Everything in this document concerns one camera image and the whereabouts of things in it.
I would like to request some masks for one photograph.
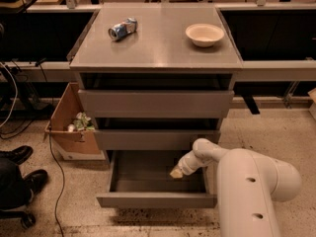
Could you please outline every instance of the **black pants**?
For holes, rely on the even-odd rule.
[[[0,209],[17,208],[27,204],[32,192],[22,178],[19,166],[0,158]]]

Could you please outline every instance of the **cabinet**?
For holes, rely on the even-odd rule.
[[[137,19],[137,32],[111,41],[108,28],[127,17]],[[101,206],[215,206],[205,170],[181,181],[169,176],[197,138],[218,142],[241,70],[229,33],[199,48],[185,35],[195,23],[224,29],[209,4],[107,4],[70,64],[111,159]]]

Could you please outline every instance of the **shoe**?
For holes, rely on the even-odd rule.
[[[7,158],[15,164],[22,164],[33,154],[31,146],[20,146],[12,151],[0,151],[0,158]]]
[[[46,170],[35,170],[30,172],[24,177],[27,185],[30,187],[34,195],[41,192],[42,188],[45,186],[48,180],[48,173]]]

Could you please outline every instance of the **white cable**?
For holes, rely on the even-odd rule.
[[[7,116],[7,118],[4,120],[4,122],[0,124],[0,128],[1,128],[1,127],[9,120],[9,118],[10,118],[10,116],[11,116],[11,113],[12,113],[12,111],[13,111],[13,109],[14,109],[14,106],[15,106],[15,104],[16,104],[16,101],[17,101],[18,93],[19,93],[19,92],[18,92],[18,87],[17,87],[17,84],[16,84],[16,80],[14,79],[14,77],[12,76],[12,74],[10,73],[10,71],[6,68],[5,65],[2,64],[2,62],[0,62],[0,64],[1,64],[1,66],[2,66],[5,70],[7,70],[8,74],[11,76],[11,79],[12,79],[12,81],[13,81],[14,87],[15,87],[15,89],[16,89],[16,96],[14,97],[14,101],[13,101],[13,104],[12,104],[12,107],[11,107],[11,110],[10,110],[10,113],[8,114],[8,116]]]

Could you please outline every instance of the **cardboard box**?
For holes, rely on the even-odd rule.
[[[308,95],[313,100],[313,104],[310,106],[309,112],[316,119],[316,88],[308,92]]]
[[[105,160],[105,154],[99,149],[93,131],[68,131],[68,125],[78,113],[83,112],[78,90],[77,83],[67,85],[45,133],[51,135],[53,148],[65,160]]]

